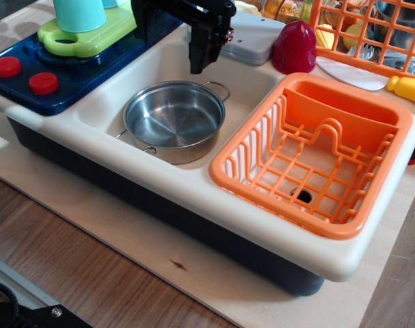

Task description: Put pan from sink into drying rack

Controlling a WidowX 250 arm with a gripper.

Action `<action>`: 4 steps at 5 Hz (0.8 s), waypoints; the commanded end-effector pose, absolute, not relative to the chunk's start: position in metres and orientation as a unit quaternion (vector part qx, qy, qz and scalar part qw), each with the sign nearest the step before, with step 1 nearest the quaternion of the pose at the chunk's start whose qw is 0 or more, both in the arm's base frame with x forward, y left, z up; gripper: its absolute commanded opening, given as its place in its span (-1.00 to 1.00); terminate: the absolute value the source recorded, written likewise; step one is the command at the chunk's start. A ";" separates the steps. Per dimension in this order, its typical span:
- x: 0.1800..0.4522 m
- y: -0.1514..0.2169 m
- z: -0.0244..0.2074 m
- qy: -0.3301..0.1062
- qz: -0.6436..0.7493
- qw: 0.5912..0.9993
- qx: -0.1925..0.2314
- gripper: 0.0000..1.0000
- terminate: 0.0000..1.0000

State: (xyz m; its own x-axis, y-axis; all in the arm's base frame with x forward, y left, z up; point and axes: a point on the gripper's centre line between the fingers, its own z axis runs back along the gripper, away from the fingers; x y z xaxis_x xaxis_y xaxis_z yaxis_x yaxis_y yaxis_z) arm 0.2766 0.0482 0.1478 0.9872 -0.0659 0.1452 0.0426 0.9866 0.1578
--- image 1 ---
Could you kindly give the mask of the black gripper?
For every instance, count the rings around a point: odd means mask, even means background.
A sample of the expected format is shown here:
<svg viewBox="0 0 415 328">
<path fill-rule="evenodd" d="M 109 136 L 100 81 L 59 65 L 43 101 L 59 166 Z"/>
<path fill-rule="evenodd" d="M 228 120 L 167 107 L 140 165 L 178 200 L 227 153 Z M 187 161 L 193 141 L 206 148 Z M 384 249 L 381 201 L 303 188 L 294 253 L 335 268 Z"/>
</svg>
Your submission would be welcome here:
<svg viewBox="0 0 415 328">
<path fill-rule="evenodd" d="M 132 1 L 131 9 L 146 44 L 162 38 L 169 15 L 191 26 L 191 74 L 203 71 L 205 59 L 217 61 L 222 46 L 232 40 L 231 18 L 237 12 L 233 1 Z"/>
</svg>

